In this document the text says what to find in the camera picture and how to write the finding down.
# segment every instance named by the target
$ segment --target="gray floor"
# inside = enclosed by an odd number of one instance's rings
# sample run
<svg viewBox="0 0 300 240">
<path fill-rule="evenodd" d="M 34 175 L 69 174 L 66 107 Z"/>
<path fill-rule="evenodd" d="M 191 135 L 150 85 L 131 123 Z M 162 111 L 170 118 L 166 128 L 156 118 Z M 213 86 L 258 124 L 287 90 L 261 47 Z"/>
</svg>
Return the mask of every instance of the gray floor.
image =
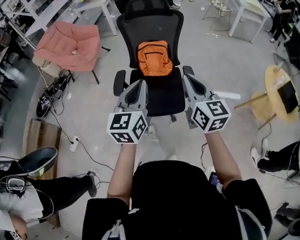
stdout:
<svg viewBox="0 0 300 240">
<path fill-rule="evenodd" d="M 261 174 L 253 166 L 250 159 L 251 146 L 257 146 L 260 150 L 261 139 L 270 132 L 270 127 L 267 126 L 258 131 L 257 129 L 262 122 L 254 118 L 249 107 L 234 110 L 235 105 L 250 99 L 255 91 L 265 90 L 265 70 L 267 66 L 274 64 L 272 54 L 276 51 L 276 45 L 269 42 L 271 37 L 263 29 L 254 43 L 251 44 L 249 40 L 257 31 L 258 24 L 247 19 L 238 24 L 232 38 L 228 37 L 227 32 L 210 30 L 211 20 L 201 20 L 205 10 L 210 6 L 209 0 L 195 0 L 195 2 L 175 0 L 175 2 L 181 4 L 180 11 L 184 14 L 184 24 L 178 47 L 180 68 L 184 65 L 190 65 L 196 76 L 208 81 L 214 90 L 241 95 L 241 100 L 226 100 L 231 109 L 232 117 L 221 135 L 237 161 L 242 177 L 244 179 L 257 179 L 273 215 L 276 208 L 284 201 L 300 204 L 300 187 L 284 189 L 282 179 Z M 232 19 L 234 19 L 237 11 L 233 4 L 229 4 L 229 6 L 233 9 Z M 118 10 L 113 5 L 111 14 L 114 18 L 118 15 Z M 272 21 L 269 19 L 265 27 L 270 27 L 271 23 Z M 126 77 L 128 79 L 131 69 L 129 68 L 129 54 L 122 35 L 118 33 L 117 36 L 113 36 L 104 17 L 97 22 L 97 25 L 101 35 L 101 45 L 111 48 L 109 53 L 104 50 L 101 51 L 94 69 L 100 80 L 100 85 L 97 85 L 91 72 L 75 73 L 76 81 L 70 84 L 63 99 L 65 109 L 63 114 L 58 116 L 58 121 L 70 139 L 74 135 L 80 137 L 95 160 L 114 168 L 120 146 L 115 145 L 106 133 L 109 113 L 113 111 L 117 103 L 112 86 L 118 70 L 127 70 Z M 278 52 L 284 57 L 287 56 L 282 45 Z M 289 69 L 286 66 L 285 68 L 291 75 L 296 72 L 294 68 Z M 38 73 L 33 65 L 29 64 L 24 70 L 30 76 L 29 79 L 24 80 L 29 85 L 25 85 L 27 86 L 25 93 L 19 98 L 15 98 L 11 103 L 14 104 L 12 105 L 13 108 L 19 109 L 18 112 L 11 109 L 9 113 L 12 118 L 6 119 L 6 128 L 8 122 L 12 126 L 14 124 L 13 127 L 11 126 L 11 134 L 7 135 L 14 136 L 12 140 L 8 139 L 11 143 L 20 140 L 20 135 L 23 134 L 20 131 L 21 124 L 25 124 L 25 129 L 28 128 L 30 118 L 35 116 L 38 96 L 44 87 L 41 78 L 36 85 L 35 79 L 38 79 Z M 300 96 L 300 79 L 295 77 L 293 81 Z M 55 107 L 59 113 L 62 110 L 61 102 L 56 102 Z M 171 123 L 168 116 L 157 117 L 152 120 L 156 126 L 160 144 L 165 151 L 174 149 L 179 160 L 201 167 L 201 146 L 206 142 L 205 136 L 199 129 L 189 130 L 184 113 L 177 114 L 176 117 L 177 122 L 175 123 Z M 56 119 L 51 114 L 45 120 L 57 125 Z M 273 150 L 279 150 L 300 139 L 299 120 L 295 123 L 285 123 L 275 118 L 271 126 L 272 134 L 269 136 L 269 147 Z M 142 155 L 146 141 L 147 137 L 145 136 L 137 147 L 136 164 Z M 79 146 L 75 153 L 72 153 L 69 147 L 70 144 L 66 136 L 62 134 L 58 160 L 59 177 L 94 171 L 102 181 L 110 180 L 112 172 L 106 167 L 93 163 L 82 146 Z M 1 151 L 2 155 L 17 152 L 15 149 L 9 148 L 9 145 L 6 147 L 6 151 L 4 147 Z M 205 149 L 202 160 L 208 169 L 207 171 L 209 171 L 212 160 L 208 148 Z M 284 178 L 286 173 L 279 172 L 276 175 Z M 100 186 L 98 198 L 106 196 L 107 187 L 107 184 Z M 74 205 L 60 212 L 61 225 L 77 236 L 82 234 L 88 199 L 89 195 L 86 193 Z M 270 239 L 278 239 L 285 232 L 286 230 L 274 221 Z"/>
</svg>

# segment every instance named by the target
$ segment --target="pink cushion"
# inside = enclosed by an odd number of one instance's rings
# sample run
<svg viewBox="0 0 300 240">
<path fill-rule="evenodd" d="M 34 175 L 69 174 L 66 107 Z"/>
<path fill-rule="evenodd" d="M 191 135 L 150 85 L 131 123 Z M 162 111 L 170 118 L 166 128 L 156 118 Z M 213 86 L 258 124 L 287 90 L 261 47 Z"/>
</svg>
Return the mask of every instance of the pink cushion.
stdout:
<svg viewBox="0 0 300 240">
<path fill-rule="evenodd" d="M 66 70 L 92 71 L 99 56 L 99 43 L 96 25 L 78 26 L 57 21 L 45 32 L 34 55 Z"/>
</svg>

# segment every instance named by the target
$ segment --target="electrical outlet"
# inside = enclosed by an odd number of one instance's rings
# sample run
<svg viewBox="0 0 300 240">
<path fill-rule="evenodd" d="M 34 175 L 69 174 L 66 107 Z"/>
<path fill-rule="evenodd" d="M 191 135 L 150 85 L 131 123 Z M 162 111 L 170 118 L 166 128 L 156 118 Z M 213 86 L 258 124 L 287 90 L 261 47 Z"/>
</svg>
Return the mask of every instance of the electrical outlet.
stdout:
<svg viewBox="0 0 300 240">
<path fill-rule="evenodd" d="M 70 150 L 73 153 L 76 152 L 76 149 L 78 147 L 79 141 L 80 141 L 80 138 L 78 136 L 74 135 L 73 140 L 72 140 L 73 144 L 71 144 L 71 146 L 70 146 Z"/>
</svg>

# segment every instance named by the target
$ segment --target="bag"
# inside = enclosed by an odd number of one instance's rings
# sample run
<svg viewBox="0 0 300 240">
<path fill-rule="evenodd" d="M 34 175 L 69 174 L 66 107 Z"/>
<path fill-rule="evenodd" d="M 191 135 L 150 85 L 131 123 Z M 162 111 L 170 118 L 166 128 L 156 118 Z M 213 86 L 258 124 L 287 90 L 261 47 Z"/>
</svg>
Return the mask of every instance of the bag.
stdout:
<svg viewBox="0 0 300 240">
<path fill-rule="evenodd" d="M 170 74 L 173 68 L 168 57 L 166 41 L 142 42 L 138 46 L 139 67 L 145 76 L 160 77 Z"/>
</svg>

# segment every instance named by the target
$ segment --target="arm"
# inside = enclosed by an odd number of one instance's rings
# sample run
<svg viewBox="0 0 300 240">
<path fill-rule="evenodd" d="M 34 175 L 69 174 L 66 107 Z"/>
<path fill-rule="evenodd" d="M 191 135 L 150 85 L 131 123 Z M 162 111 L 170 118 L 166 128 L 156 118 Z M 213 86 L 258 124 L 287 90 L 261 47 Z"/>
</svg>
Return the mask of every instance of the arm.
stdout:
<svg viewBox="0 0 300 240">
<path fill-rule="evenodd" d="M 226 189 L 232 181 L 242 180 L 239 167 L 221 138 L 220 133 L 217 131 L 207 133 L 205 137 L 216 175 L 221 184 L 223 184 L 223 189 Z"/>
<path fill-rule="evenodd" d="M 23 239 L 26 240 L 27 236 L 27 223 L 19 216 L 10 214 L 10 218 L 12 221 L 12 225 L 14 227 L 15 232 Z"/>
<path fill-rule="evenodd" d="M 130 206 L 136 144 L 123 144 L 108 187 L 107 198 L 118 198 Z"/>
</svg>

